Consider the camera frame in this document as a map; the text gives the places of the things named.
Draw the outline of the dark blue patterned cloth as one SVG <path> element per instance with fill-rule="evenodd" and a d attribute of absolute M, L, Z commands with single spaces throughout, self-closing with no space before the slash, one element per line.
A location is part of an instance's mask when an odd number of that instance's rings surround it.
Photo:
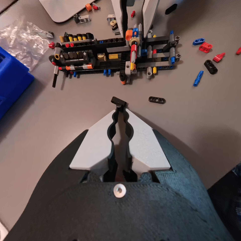
<path fill-rule="evenodd" d="M 235 211 L 237 216 L 241 217 L 241 163 L 236 165 L 232 172 L 235 175 L 234 184 L 235 184 Z"/>

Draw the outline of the white stand base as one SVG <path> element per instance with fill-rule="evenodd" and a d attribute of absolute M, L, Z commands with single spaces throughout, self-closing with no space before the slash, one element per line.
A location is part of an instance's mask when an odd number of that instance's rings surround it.
<path fill-rule="evenodd" d="M 40 0 L 51 19 L 56 23 L 62 23 L 70 19 L 91 4 L 95 0 Z"/>

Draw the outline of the short red lego beam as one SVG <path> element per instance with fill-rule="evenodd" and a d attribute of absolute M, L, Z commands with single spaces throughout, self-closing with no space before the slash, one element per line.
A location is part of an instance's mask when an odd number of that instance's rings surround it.
<path fill-rule="evenodd" d="M 203 53 L 209 53 L 212 47 L 213 47 L 212 44 L 204 42 L 202 45 L 200 45 L 199 50 L 202 51 Z"/>

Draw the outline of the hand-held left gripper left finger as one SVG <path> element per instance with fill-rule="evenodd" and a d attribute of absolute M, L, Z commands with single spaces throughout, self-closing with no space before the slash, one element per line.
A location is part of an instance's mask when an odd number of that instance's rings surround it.
<path fill-rule="evenodd" d="M 116 134 L 116 110 L 112 110 L 91 126 L 69 168 L 87 170 L 103 176 L 114 172 L 116 160 L 113 137 Z"/>

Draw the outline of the blue plastic bin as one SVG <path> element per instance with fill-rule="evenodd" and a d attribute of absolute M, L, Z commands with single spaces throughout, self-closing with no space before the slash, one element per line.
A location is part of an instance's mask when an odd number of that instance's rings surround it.
<path fill-rule="evenodd" d="M 0 118 L 33 81 L 29 68 L 0 47 Z"/>

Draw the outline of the lego vehicle chassis model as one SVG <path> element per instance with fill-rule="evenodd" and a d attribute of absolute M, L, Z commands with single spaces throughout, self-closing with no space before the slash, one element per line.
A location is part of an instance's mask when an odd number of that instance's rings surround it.
<path fill-rule="evenodd" d="M 56 87 L 59 72 L 66 77 L 103 73 L 119 75 L 123 85 L 139 71 L 151 79 L 159 70 L 174 69 L 181 55 L 176 53 L 180 36 L 170 31 L 168 36 L 156 37 L 152 30 L 143 37 L 142 24 L 128 28 L 125 38 L 97 40 L 92 33 L 60 36 L 54 54 L 49 56 L 54 66 L 52 87 Z"/>

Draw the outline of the black three-hole lego beam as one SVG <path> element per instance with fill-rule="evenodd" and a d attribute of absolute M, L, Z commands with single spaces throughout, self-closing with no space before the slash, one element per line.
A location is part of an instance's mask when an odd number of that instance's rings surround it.
<path fill-rule="evenodd" d="M 153 96 L 150 96 L 148 101 L 150 103 L 157 103 L 157 104 L 165 104 L 166 103 L 166 100 L 164 98 L 153 97 Z"/>

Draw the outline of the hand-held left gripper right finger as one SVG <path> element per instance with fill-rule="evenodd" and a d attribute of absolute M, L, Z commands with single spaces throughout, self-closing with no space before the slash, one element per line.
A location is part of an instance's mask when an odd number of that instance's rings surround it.
<path fill-rule="evenodd" d="M 124 122 L 130 172 L 140 178 L 143 173 L 169 171 L 170 163 L 154 130 L 127 108 L 124 110 Z"/>

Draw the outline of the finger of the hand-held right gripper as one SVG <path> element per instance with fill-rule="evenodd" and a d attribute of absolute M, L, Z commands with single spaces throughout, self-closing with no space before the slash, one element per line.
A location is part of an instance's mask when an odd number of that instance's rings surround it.
<path fill-rule="evenodd" d="M 128 29 L 128 13 L 127 0 L 112 0 L 113 9 L 116 16 L 116 21 L 119 27 L 119 32 L 122 38 L 125 38 L 125 33 Z"/>
<path fill-rule="evenodd" d="M 147 37 L 152 26 L 159 0 L 144 0 L 142 6 L 143 37 Z"/>

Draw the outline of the long blue lego pin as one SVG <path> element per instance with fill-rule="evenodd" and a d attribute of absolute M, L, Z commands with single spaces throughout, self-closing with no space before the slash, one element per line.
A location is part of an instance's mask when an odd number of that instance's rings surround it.
<path fill-rule="evenodd" d="M 198 75 L 197 75 L 197 77 L 196 77 L 196 79 L 195 79 L 195 81 L 194 81 L 194 84 L 193 84 L 194 87 L 197 87 L 198 84 L 200 83 L 200 80 L 201 80 L 201 78 L 202 78 L 202 76 L 203 76 L 203 73 L 204 73 L 204 71 L 200 71 L 200 72 L 198 73 Z"/>

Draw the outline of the clear plastic bag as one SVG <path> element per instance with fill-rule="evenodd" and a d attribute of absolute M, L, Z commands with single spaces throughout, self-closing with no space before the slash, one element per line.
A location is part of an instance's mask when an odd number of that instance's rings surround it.
<path fill-rule="evenodd" d="M 0 30 L 0 46 L 32 71 L 53 41 L 46 32 L 19 17 Z"/>

